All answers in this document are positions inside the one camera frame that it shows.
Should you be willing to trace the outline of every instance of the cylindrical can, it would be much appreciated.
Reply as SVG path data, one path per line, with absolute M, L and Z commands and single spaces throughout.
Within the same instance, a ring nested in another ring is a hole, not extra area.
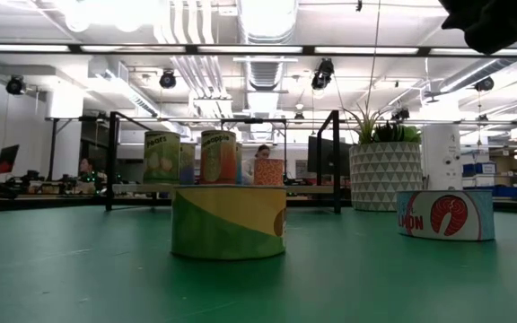
M 255 185 L 283 186 L 285 161 L 277 159 L 255 160 Z
M 180 144 L 180 174 L 179 183 L 195 184 L 195 150 L 196 144 Z
M 169 131 L 145 132 L 144 183 L 179 183 L 180 136 Z
M 242 144 L 237 143 L 237 184 L 242 184 Z
M 235 184 L 236 135 L 230 131 L 207 130 L 201 137 L 201 184 Z

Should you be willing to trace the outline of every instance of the potted plant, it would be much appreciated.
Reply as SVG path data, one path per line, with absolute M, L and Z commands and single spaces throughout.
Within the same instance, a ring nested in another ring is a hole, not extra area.
M 359 145 L 350 149 L 352 205 L 364 211 L 396 211 L 397 191 L 422 189 L 420 134 L 397 123 L 375 126 L 384 112 L 360 110 L 361 118 L 351 113 L 359 135 Z

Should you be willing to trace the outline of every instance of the cable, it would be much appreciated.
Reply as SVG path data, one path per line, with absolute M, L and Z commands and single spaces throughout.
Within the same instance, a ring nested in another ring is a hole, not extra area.
M 372 56 L 372 70 L 370 74 L 370 84 L 368 85 L 368 97 L 366 97 L 366 113 L 368 114 L 368 105 L 370 104 L 370 95 L 372 92 L 372 80 L 374 79 L 374 66 L 376 64 L 376 47 L 378 46 L 378 32 L 381 24 L 381 5 L 382 0 L 378 0 L 378 14 L 376 16 L 376 34 L 374 36 L 374 54 Z

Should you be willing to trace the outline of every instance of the fluorescent light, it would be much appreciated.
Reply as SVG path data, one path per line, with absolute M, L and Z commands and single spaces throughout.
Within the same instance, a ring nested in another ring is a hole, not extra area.
M 414 55 L 418 48 L 376 48 L 376 54 L 380 55 Z M 374 48 L 351 48 L 351 47 L 316 47 L 315 54 L 374 54 Z
M 199 53 L 268 53 L 268 54 L 299 54 L 301 46 L 200 46 Z
M 67 45 L 12 45 L 0 44 L 0 51 L 14 52 L 69 52 Z
M 432 55 L 466 55 L 466 56 L 483 56 L 484 54 L 470 48 L 433 48 L 430 51 Z M 517 48 L 506 48 L 498 50 L 494 55 L 498 56 L 517 56 Z
M 233 57 L 233 62 L 237 63 L 296 63 L 298 58 L 287 57 Z
M 159 120 L 157 118 L 132 118 L 136 122 L 158 122 Z M 120 119 L 121 122 L 130 122 L 129 120 L 122 118 Z
M 517 48 L 498 50 L 494 55 L 517 56 Z
M 221 122 L 220 118 L 162 118 L 173 122 Z
M 133 52 L 153 52 L 153 53 L 184 53 L 184 46 L 133 46 L 133 45 L 84 45 L 81 50 L 88 53 L 133 53 Z
M 482 56 L 484 54 L 478 53 L 474 49 L 470 48 L 432 48 L 430 50 L 432 55 L 469 55 L 469 56 Z

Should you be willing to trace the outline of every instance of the plant pot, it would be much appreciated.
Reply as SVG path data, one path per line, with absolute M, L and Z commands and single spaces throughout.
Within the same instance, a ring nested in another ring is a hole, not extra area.
M 377 143 L 350 148 L 352 206 L 396 211 L 396 192 L 422 189 L 420 144 Z

